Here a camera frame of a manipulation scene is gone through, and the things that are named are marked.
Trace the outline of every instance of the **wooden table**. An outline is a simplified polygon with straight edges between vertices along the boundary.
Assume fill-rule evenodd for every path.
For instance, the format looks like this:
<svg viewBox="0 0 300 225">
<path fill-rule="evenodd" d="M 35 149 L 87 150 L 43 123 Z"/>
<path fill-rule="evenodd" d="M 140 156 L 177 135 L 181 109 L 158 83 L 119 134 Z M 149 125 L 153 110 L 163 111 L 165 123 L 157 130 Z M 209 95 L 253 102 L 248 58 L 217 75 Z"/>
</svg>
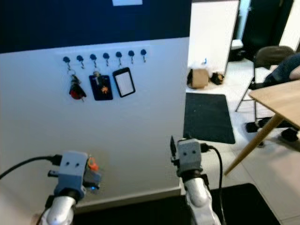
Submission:
<svg viewBox="0 0 300 225">
<path fill-rule="evenodd" d="M 272 110 L 275 115 L 235 158 L 225 171 L 225 175 L 252 152 L 283 120 L 300 128 L 300 80 L 254 90 L 249 96 Z"/>
</svg>

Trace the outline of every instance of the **small black bag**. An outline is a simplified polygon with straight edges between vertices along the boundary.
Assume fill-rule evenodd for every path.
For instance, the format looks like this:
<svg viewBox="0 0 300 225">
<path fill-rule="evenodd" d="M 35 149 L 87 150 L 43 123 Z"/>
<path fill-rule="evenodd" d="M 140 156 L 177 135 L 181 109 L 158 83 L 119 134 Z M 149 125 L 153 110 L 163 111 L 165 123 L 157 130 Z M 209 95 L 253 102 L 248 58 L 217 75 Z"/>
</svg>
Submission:
<svg viewBox="0 0 300 225">
<path fill-rule="evenodd" d="M 224 79 L 223 74 L 213 73 L 210 81 L 213 82 L 216 85 L 220 85 L 220 84 L 223 84 L 223 79 Z"/>
</svg>

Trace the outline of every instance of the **red key fob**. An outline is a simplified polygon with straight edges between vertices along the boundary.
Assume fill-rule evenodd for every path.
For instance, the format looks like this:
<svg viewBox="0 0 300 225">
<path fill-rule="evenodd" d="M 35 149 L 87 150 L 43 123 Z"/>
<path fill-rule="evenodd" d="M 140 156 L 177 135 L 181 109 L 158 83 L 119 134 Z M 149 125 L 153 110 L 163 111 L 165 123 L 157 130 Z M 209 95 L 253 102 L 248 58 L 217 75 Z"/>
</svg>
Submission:
<svg viewBox="0 0 300 225">
<path fill-rule="evenodd" d="M 73 99 L 76 99 L 76 100 L 82 99 L 82 101 L 83 101 L 83 97 L 86 97 L 86 94 L 79 85 L 80 81 L 75 75 L 72 75 L 72 78 L 73 79 L 71 81 L 71 88 L 70 88 L 69 94 L 71 95 L 71 97 Z"/>
</svg>

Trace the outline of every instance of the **chair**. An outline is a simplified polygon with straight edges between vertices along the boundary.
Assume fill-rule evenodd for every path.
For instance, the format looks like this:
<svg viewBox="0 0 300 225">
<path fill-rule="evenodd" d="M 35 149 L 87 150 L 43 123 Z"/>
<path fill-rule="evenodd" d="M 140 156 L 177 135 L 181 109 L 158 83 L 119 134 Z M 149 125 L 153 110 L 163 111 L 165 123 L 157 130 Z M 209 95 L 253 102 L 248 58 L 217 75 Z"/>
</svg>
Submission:
<svg viewBox="0 0 300 225">
<path fill-rule="evenodd" d="M 269 46 L 260 49 L 253 58 L 253 73 L 254 73 L 253 78 L 249 86 L 247 87 L 235 111 L 236 112 L 238 111 L 243 101 L 254 101 L 253 99 L 244 99 L 248 89 L 257 90 L 264 87 L 263 83 L 256 83 L 256 76 L 255 76 L 256 68 L 259 67 L 269 68 L 272 65 L 279 65 L 283 60 L 287 59 L 289 56 L 294 54 L 295 54 L 294 50 L 288 46 Z M 254 101 L 254 117 L 255 117 L 255 122 L 261 119 L 257 117 L 256 101 Z"/>
</svg>

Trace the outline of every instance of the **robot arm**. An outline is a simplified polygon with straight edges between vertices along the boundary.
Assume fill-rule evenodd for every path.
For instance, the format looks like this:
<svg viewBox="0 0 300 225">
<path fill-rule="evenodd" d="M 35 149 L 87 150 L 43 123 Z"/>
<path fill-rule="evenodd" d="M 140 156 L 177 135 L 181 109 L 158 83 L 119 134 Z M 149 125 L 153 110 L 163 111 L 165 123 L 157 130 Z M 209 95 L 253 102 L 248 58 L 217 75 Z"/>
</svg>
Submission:
<svg viewBox="0 0 300 225">
<path fill-rule="evenodd" d="M 48 198 L 47 208 L 40 225 L 70 225 L 73 206 L 86 194 L 86 189 L 99 189 L 101 175 L 98 166 L 86 153 L 68 151 L 63 154 L 59 171 L 49 171 L 49 177 L 57 177 L 54 195 Z"/>
<path fill-rule="evenodd" d="M 212 198 L 202 179 L 201 145 L 196 139 L 179 141 L 177 148 L 171 138 L 171 161 L 177 166 L 177 176 L 182 178 L 187 204 L 193 215 L 192 224 L 221 225 L 212 210 Z"/>
</svg>

